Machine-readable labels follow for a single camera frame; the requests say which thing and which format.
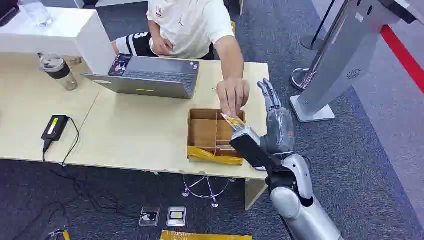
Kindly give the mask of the person's right hand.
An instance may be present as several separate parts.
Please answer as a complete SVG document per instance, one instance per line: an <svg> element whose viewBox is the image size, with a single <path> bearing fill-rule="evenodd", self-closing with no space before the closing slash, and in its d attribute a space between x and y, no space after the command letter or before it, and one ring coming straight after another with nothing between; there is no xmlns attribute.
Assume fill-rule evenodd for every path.
<svg viewBox="0 0 424 240"><path fill-rule="evenodd" d="M171 41L161 36L152 37L152 52L158 56L169 56L174 45Z"/></svg>

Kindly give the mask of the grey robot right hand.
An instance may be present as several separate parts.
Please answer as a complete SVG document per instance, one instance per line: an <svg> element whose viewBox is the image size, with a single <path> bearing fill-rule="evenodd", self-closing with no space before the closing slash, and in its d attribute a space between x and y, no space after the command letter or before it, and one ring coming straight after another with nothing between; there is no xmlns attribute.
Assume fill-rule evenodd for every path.
<svg viewBox="0 0 424 240"><path fill-rule="evenodd" d="M260 146L267 153L292 153L295 145L295 131L291 113L282 105L271 82L264 78L257 82L266 107L266 134L260 139Z"/></svg>

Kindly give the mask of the person's left hand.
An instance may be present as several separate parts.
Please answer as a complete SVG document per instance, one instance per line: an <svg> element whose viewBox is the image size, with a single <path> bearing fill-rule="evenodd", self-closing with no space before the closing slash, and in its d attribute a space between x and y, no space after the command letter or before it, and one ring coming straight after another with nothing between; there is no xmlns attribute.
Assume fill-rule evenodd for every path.
<svg viewBox="0 0 424 240"><path fill-rule="evenodd" d="M227 116L237 116L248 102L250 84L244 79L229 78L217 84L216 93L222 112Z"/></svg>

